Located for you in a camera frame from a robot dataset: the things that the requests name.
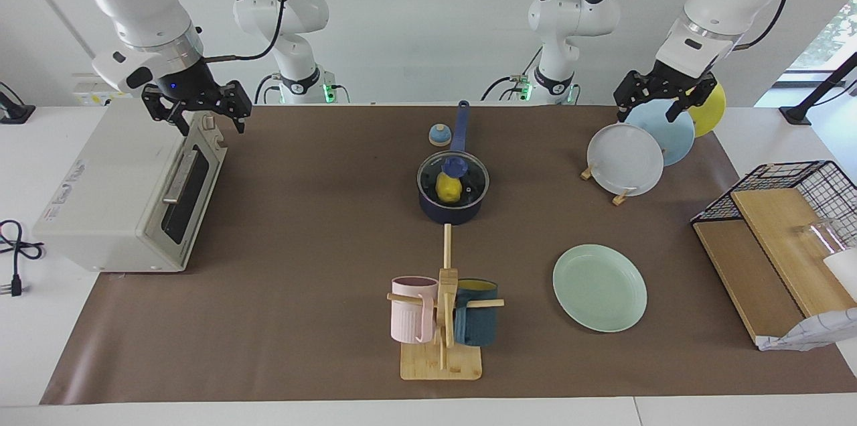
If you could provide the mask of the pale grey plate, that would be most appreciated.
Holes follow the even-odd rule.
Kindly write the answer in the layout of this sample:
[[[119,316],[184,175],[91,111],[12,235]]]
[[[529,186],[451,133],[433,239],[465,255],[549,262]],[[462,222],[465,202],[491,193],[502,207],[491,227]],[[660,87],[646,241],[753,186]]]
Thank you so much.
[[[665,161],[651,134],[619,122],[592,136],[587,166],[592,178],[610,194],[636,197],[652,191],[660,182]]]

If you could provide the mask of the white toaster oven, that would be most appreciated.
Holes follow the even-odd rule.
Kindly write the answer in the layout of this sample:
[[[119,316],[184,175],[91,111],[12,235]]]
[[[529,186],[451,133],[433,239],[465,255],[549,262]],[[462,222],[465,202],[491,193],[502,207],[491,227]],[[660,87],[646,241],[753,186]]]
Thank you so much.
[[[114,100],[34,236],[97,273],[184,271],[227,152],[214,114],[184,117],[187,134],[137,100]]]

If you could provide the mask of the light wooden board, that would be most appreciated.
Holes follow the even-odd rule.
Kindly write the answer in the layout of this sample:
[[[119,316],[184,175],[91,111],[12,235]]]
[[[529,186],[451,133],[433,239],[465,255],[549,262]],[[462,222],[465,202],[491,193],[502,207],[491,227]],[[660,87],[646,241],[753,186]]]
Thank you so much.
[[[732,192],[732,202],[806,318],[857,307],[824,264],[824,252],[805,228],[818,220],[795,188]]]

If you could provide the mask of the white checked cloth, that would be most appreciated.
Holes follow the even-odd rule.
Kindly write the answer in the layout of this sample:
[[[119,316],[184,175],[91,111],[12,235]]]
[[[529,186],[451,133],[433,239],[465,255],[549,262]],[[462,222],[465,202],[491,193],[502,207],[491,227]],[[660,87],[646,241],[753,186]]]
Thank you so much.
[[[803,319],[784,336],[756,336],[755,346],[762,352],[790,350],[808,352],[839,341],[857,338],[857,307],[832,311]]]

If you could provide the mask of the clear glass cup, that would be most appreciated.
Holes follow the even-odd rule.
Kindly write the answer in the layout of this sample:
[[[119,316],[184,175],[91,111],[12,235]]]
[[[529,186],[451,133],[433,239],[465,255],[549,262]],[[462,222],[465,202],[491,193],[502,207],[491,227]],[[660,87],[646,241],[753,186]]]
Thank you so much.
[[[844,225],[839,220],[818,219],[810,224],[799,226],[797,234],[801,245],[809,253],[821,258],[848,250],[857,250],[857,242],[846,236]]]

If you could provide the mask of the black desk clamp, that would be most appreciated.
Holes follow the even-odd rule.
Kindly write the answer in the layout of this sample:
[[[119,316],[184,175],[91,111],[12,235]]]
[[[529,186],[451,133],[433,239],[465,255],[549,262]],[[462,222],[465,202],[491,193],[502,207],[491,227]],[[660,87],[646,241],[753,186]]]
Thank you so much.
[[[0,124],[22,125],[35,109],[35,105],[25,103],[12,87],[0,81]]]

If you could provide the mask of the wooden mug rack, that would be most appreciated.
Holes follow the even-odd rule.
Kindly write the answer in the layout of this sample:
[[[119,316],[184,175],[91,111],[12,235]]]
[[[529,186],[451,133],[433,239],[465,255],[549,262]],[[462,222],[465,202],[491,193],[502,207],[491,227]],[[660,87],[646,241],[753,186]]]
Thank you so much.
[[[443,262],[438,291],[424,298],[390,291],[386,299],[419,307],[416,343],[401,343],[399,376],[403,380],[477,380],[483,375],[481,348],[454,338],[459,274],[452,266],[453,225],[443,225]]]

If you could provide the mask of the light blue plate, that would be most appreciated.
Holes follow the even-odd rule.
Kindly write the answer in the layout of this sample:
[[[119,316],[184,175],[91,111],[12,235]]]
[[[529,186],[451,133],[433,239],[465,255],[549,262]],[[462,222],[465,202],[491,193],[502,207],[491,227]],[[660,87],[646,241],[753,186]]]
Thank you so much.
[[[673,100],[660,99],[640,104],[630,112],[625,123],[642,128],[656,140],[664,155],[664,166],[671,166],[689,154],[695,142],[694,121],[687,112],[668,121],[666,114]]]

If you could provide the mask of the wooden plate rack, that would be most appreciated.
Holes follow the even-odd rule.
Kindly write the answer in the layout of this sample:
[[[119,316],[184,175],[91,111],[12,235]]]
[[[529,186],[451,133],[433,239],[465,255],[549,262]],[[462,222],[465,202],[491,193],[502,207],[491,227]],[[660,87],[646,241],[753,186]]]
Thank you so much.
[[[579,174],[579,178],[582,181],[588,181],[595,178],[596,182],[602,187],[607,185],[605,188],[607,191],[618,189],[619,191],[613,194],[613,199],[611,200],[611,203],[614,206],[621,206],[630,197],[631,192],[639,190],[639,187],[637,186],[630,186],[627,184],[621,184],[621,182],[616,182],[615,176],[606,172],[605,167],[598,167],[595,163],[589,164],[584,170],[582,170]]]

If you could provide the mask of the window with green foliage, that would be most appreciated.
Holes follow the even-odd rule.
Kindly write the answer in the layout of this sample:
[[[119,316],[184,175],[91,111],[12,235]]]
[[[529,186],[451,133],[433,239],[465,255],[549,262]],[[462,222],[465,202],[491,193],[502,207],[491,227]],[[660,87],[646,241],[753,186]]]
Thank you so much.
[[[834,71],[857,51],[857,0],[848,0],[786,73]]]

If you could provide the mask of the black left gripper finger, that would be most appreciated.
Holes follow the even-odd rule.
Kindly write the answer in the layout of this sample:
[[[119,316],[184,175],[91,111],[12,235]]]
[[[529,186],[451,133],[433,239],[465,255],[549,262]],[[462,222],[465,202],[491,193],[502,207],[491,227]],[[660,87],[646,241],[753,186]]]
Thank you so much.
[[[631,111],[641,104],[651,102],[654,98],[651,94],[652,77],[649,74],[638,71],[630,71],[615,89],[615,104],[617,106],[617,120],[625,122]]]
[[[704,104],[713,90],[716,88],[715,77],[702,77],[700,81],[691,88],[677,87],[674,89],[673,105],[666,112],[666,120],[674,122],[679,115],[692,107],[700,107]]]

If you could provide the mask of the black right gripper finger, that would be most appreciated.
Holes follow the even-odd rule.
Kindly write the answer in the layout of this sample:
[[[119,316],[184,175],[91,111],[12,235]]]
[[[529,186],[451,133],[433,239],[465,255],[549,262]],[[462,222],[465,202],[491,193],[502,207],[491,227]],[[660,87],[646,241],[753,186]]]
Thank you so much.
[[[186,111],[186,102],[169,98],[159,88],[143,88],[142,102],[154,121],[171,124],[183,137],[189,135],[190,127],[183,116]]]
[[[229,118],[239,134],[245,132],[253,102],[239,81],[229,81],[220,87],[220,114]]]

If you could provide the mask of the pink ribbed mug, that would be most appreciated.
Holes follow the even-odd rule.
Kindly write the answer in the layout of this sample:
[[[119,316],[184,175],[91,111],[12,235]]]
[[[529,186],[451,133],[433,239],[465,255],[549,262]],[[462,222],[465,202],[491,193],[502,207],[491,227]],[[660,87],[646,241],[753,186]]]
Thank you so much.
[[[428,344],[435,337],[435,303],[439,281],[434,277],[400,276],[392,280],[392,294],[416,298],[416,303],[391,303],[390,335],[402,344]]]

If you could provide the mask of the glass lid with blue knob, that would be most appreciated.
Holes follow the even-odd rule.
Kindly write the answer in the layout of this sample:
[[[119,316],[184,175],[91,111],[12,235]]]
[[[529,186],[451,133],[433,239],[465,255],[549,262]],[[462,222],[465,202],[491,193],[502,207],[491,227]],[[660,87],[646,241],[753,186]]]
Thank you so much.
[[[437,194],[437,177],[442,172],[442,166],[447,158],[460,158],[467,166],[465,173],[459,178],[462,192],[456,202],[442,202]],[[416,173],[416,190],[419,199],[428,200],[444,208],[464,209],[480,204],[489,190],[489,172],[484,164],[474,155],[463,151],[441,151],[429,155],[418,167]]]

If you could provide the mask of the yellow plate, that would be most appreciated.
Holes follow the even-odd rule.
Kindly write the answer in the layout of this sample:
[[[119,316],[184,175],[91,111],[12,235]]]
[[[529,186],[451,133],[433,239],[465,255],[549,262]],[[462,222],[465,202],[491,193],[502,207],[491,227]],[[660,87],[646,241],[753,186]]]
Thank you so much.
[[[686,111],[694,122],[694,138],[701,138],[713,131],[722,120],[725,111],[725,89],[721,84],[717,84],[701,106],[691,106]]]

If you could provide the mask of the brown table mat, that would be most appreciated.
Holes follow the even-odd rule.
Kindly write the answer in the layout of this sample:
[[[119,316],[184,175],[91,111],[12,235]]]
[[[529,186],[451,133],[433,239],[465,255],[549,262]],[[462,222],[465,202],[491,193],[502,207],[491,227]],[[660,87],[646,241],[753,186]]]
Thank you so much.
[[[760,352],[691,219],[737,181],[713,136],[622,206],[579,179],[609,106],[474,106],[466,149],[490,185],[453,231],[452,264],[499,285],[497,340],[474,381],[405,381],[390,338],[394,277],[442,265],[418,206],[426,131],[447,106],[261,106],[228,153],[187,269],[102,275],[44,405],[465,397],[816,395],[857,391],[835,346]],[[645,315],[618,334],[557,302],[580,244],[639,268]]]

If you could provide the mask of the mint green plate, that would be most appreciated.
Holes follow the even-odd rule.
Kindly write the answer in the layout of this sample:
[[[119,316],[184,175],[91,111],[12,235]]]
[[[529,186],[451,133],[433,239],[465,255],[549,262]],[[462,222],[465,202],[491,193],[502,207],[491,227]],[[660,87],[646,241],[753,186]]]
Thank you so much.
[[[602,244],[580,244],[561,253],[552,283],[565,314],[600,334],[633,328],[646,312],[648,291],[639,268]]]

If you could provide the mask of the dark wooden board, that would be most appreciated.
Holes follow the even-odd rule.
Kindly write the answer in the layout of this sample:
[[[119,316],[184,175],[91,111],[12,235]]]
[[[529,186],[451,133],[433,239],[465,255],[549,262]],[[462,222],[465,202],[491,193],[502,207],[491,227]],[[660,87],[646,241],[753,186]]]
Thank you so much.
[[[805,314],[744,220],[692,225],[753,343],[781,338]]]

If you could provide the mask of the dark blue mug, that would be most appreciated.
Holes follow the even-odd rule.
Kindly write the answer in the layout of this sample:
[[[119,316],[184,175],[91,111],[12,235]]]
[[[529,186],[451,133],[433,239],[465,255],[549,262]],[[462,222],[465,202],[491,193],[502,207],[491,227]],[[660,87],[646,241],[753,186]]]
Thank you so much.
[[[454,301],[453,335],[457,344],[485,347],[495,341],[497,310],[495,307],[469,307],[472,301],[496,299],[499,287],[485,279],[466,277],[458,280]]]

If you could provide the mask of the dark blue saucepan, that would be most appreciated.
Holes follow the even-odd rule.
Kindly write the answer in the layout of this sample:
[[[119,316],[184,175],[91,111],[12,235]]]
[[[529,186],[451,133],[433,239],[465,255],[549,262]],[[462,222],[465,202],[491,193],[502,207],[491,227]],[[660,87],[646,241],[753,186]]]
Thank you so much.
[[[457,111],[458,112],[456,116],[455,127],[453,128],[452,142],[449,149],[446,149],[446,151],[463,151],[469,153],[465,150],[467,127],[469,123],[468,100],[460,100],[457,106]],[[444,164],[444,166],[442,166],[442,171],[447,173],[447,175],[459,178],[463,176],[466,169],[467,166],[460,158],[447,158],[446,163]],[[464,209],[450,209],[437,206],[436,204],[429,204],[428,200],[418,198],[420,209],[424,212],[426,216],[428,216],[428,218],[430,218],[434,222],[438,222],[438,224],[452,225],[464,224],[465,222],[468,222],[472,218],[474,218],[475,215],[477,215],[477,213],[480,211],[480,208],[483,205],[483,201],[481,201],[480,204],[476,204],[475,206]]]

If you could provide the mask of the white power outlet box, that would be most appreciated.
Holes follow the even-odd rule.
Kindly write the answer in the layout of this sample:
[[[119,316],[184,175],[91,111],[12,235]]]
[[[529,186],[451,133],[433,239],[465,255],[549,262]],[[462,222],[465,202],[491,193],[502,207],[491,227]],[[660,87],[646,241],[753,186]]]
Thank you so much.
[[[72,94],[82,106],[106,107],[133,95],[117,90],[96,73],[73,73]]]

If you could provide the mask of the black stand with base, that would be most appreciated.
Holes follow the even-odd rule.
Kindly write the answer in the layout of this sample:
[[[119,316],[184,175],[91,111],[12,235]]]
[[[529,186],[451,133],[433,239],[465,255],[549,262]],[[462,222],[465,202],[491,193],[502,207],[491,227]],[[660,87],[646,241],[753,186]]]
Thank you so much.
[[[796,106],[781,106],[779,108],[779,112],[783,115],[784,120],[793,126],[811,126],[811,121],[806,118],[806,115],[814,106],[820,106],[821,104],[826,104],[835,98],[842,96],[843,94],[848,94],[851,90],[857,87],[857,78],[851,81],[844,89],[841,90],[839,94],[835,96],[831,96],[830,98],[824,99],[824,96],[834,88],[838,87],[839,83],[845,81],[847,75],[857,69],[857,51],[854,51],[851,56],[845,60],[842,65],[839,65],[833,72],[830,72],[820,84],[806,96],[798,105]]]

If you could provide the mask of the white cup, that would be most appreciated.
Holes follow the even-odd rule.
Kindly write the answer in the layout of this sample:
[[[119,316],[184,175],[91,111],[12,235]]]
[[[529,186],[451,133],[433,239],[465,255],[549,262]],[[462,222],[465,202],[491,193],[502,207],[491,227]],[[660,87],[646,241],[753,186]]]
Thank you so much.
[[[841,250],[823,259],[842,288],[857,303],[857,248]]]

